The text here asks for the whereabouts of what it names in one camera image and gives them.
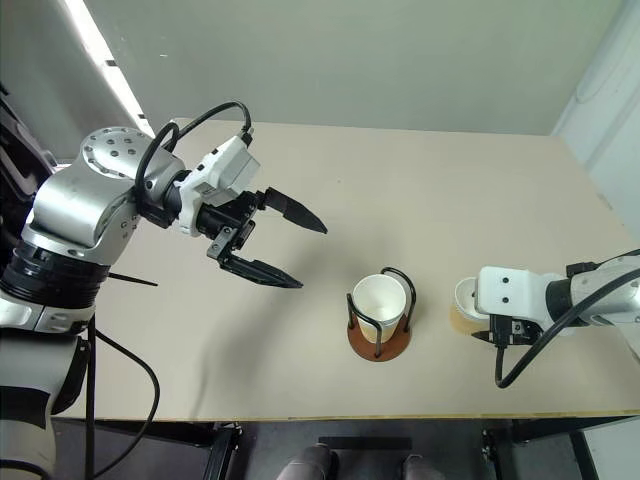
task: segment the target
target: beige tabletop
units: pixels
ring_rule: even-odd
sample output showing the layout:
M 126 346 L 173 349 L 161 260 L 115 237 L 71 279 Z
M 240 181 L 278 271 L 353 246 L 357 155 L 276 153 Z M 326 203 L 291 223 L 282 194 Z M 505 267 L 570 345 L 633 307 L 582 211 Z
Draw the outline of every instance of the beige tabletop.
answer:
M 178 147 L 193 167 L 238 130 L 209 122 Z M 640 364 L 614 327 L 557 338 L 506 390 L 495 348 L 457 333 L 453 289 L 483 265 L 564 271 L 637 245 L 558 138 L 257 124 L 252 186 L 320 216 L 328 235 L 277 212 L 255 217 L 240 254 L 280 267 L 301 290 L 218 268 L 206 238 L 143 222 L 108 280 L 98 328 L 144 358 L 162 386 L 159 419 L 480 417 L 640 413 Z M 413 337 L 387 363 L 358 357 L 345 294 L 384 266 L 418 292 Z M 507 350 L 505 369 L 526 347 Z M 99 344 L 96 414 L 140 419 L 145 373 Z M 65 412 L 82 416 L 80 398 Z

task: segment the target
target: black wire cup holder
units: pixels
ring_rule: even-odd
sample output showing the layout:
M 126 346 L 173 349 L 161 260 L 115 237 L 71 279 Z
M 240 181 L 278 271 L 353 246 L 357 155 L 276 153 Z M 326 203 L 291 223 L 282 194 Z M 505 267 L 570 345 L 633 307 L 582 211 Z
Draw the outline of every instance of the black wire cup holder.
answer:
M 384 362 L 397 357 L 407 347 L 411 338 L 410 322 L 413 315 L 413 309 L 416 305 L 416 289 L 411 279 L 404 272 L 393 267 L 384 267 L 380 270 L 380 273 L 383 275 L 387 272 L 398 275 L 407 283 L 409 291 L 411 292 L 411 303 L 409 305 L 409 310 L 403 313 L 400 318 L 395 332 L 386 342 L 382 343 L 382 325 L 380 325 L 380 322 L 362 313 L 353 302 L 351 293 L 347 293 L 347 308 L 349 311 L 347 337 L 349 339 L 349 343 L 358 355 L 373 362 Z M 376 329 L 375 349 L 374 344 L 364 338 L 362 330 L 359 327 L 356 328 L 358 318 Z

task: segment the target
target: brown round base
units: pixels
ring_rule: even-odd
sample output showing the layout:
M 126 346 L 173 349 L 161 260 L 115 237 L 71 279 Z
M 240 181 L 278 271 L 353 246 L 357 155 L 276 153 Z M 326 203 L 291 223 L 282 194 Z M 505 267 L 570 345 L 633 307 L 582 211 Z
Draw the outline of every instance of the brown round base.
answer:
M 408 332 L 404 331 L 404 327 L 407 325 L 407 316 L 403 315 L 391 338 L 380 345 L 380 356 L 376 358 L 376 344 L 364 338 L 355 315 L 353 315 L 353 324 L 353 328 L 347 326 L 347 337 L 351 348 L 362 358 L 372 362 L 386 362 L 396 358 L 404 352 L 404 349 L 409 345 L 409 340 L 411 340 L 411 328 Z

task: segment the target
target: gray shoe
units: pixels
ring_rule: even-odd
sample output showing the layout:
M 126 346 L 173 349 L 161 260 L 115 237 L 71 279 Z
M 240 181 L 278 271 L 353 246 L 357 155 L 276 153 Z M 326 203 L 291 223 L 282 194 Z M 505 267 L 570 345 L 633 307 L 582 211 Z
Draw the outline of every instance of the gray shoe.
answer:
M 284 467 L 276 480 L 329 480 L 335 470 L 335 465 L 332 468 L 334 457 L 329 447 L 320 443 L 305 448 Z
M 402 464 L 402 480 L 445 480 L 422 455 L 409 455 Z

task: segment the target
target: black cable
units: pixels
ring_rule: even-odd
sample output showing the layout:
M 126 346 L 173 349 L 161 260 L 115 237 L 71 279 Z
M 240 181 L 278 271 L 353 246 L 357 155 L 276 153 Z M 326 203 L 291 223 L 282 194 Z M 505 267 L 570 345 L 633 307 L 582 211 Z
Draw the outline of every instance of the black cable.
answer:
M 111 463 L 109 463 L 107 466 L 101 468 L 98 472 L 96 472 L 95 475 L 93 475 L 92 477 L 89 477 L 89 478 L 98 478 L 100 475 L 102 475 L 102 474 L 108 472 L 109 470 L 111 470 L 118 463 L 120 463 L 127 455 L 129 455 L 131 450 L 133 450 L 135 448 L 135 446 L 138 444 L 138 442 L 140 442 L 140 440 L 142 440 L 142 437 L 144 436 L 147 428 L 149 427 L 149 425 L 151 425 L 151 422 L 153 421 L 153 417 L 155 416 L 156 411 L 158 410 L 158 403 L 160 403 L 160 382 L 158 382 L 158 377 L 156 377 L 156 374 L 153 372 L 151 367 L 149 365 L 147 365 L 147 363 L 144 360 L 142 360 L 140 357 L 136 356 L 135 354 L 133 354 L 132 352 L 130 352 L 129 350 L 124 348 L 122 345 L 118 344 L 115 340 L 112 340 L 111 338 L 107 337 L 100 330 L 96 330 L 96 336 L 100 340 L 105 342 L 107 345 L 109 345 L 110 347 L 116 349 L 117 351 L 119 351 L 123 355 L 129 357 L 131 360 L 133 360 L 138 365 L 140 365 L 140 367 L 142 367 L 142 369 L 145 372 L 147 372 L 147 374 L 149 375 L 149 378 L 151 378 L 151 382 L 153 383 L 153 391 L 154 391 L 154 393 L 153 393 L 153 405 L 151 406 L 151 410 L 149 411 L 149 415 L 147 416 L 147 419 L 145 420 L 144 424 L 142 425 L 142 428 L 140 428 L 140 431 L 133 438 L 133 440 L 131 441 L 129 446 L 120 455 L 118 455 L 118 457 L 116 457 L 113 461 L 111 461 Z
M 249 114 L 249 109 L 247 108 L 247 106 L 244 103 L 234 100 L 234 101 L 231 101 L 231 102 L 226 102 L 226 103 L 223 103 L 221 105 L 218 105 L 217 107 L 213 107 L 211 110 L 208 110 L 207 112 L 203 113 L 198 118 L 196 118 L 195 120 L 191 121 L 191 123 L 189 123 L 188 125 L 186 125 L 184 128 L 182 128 L 180 130 L 180 133 L 178 134 L 177 140 L 180 140 L 181 138 L 183 138 L 191 130 L 196 128 L 198 125 L 200 125 L 205 120 L 208 120 L 211 117 L 213 117 L 213 116 L 215 116 L 215 115 L 217 115 L 219 113 L 222 113 L 225 110 L 229 110 L 231 108 L 234 108 L 234 107 L 239 108 L 240 110 L 242 110 L 242 115 L 244 116 L 244 125 L 242 126 L 242 131 L 245 132 L 245 133 L 248 132 L 251 129 L 251 115 Z
M 520 360 L 518 360 L 513 369 L 511 369 L 511 371 L 504 378 L 502 378 L 504 348 L 498 348 L 498 352 L 496 354 L 496 385 L 499 388 L 506 388 L 511 385 L 514 380 L 518 378 L 518 376 L 522 373 L 522 371 L 527 368 L 527 366 L 533 361 L 533 359 L 542 351 L 542 349 L 546 347 L 547 344 L 551 340 L 553 340 L 553 338 L 558 335 L 558 333 L 560 333 L 563 328 L 573 322 L 591 305 L 599 302 L 614 290 L 620 288 L 621 286 L 632 280 L 635 280 L 636 278 L 640 278 L 640 268 L 636 268 L 635 270 L 625 273 L 615 280 L 612 280 L 609 283 L 603 285 L 587 298 L 579 302 L 577 305 L 574 305 L 569 310 L 567 310 L 563 315 L 560 316 L 560 318 L 558 318 L 558 320 L 549 328 L 549 330 L 544 332 L 540 336 L 540 338 L 529 348 L 529 350 L 527 350 L 527 352 L 520 358 Z
M 153 155 L 156 153 L 156 151 L 160 147 L 160 142 L 162 142 L 162 140 L 164 140 L 164 137 L 167 136 L 167 133 L 171 133 L 171 138 L 167 142 L 166 144 L 167 146 L 165 147 L 165 149 L 168 150 L 169 152 L 173 151 L 173 149 L 176 146 L 176 143 L 178 143 L 178 134 L 180 133 L 180 129 L 178 128 L 178 125 L 176 123 L 169 122 L 164 127 L 162 127 L 158 132 L 158 135 L 156 135 L 156 137 L 153 140 L 151 140 L 151 143 L 145 150 L 144 154 L 142 155 L 142 158 L 140 159 L 140 163 L 138 164 L 138 169 L 136 170 L 136 178 L 133 183 L 133 186 L 134 186 L 133 191 L 136 196 L 138 211 L 142 211 L 141 205 L 142 205 L 142 199 L 144 198 L 144 176 L 147 172 L 147 167 L 149 166 L 149 163 L 151 162 Z
M 95 462 L 95 398 L 96 398 L 96 317 L 89 320 L 87 327 L 89 342 L 89 362 L 87 364 L 87 398 L 85 404 L 84 478 L 93 478 Z

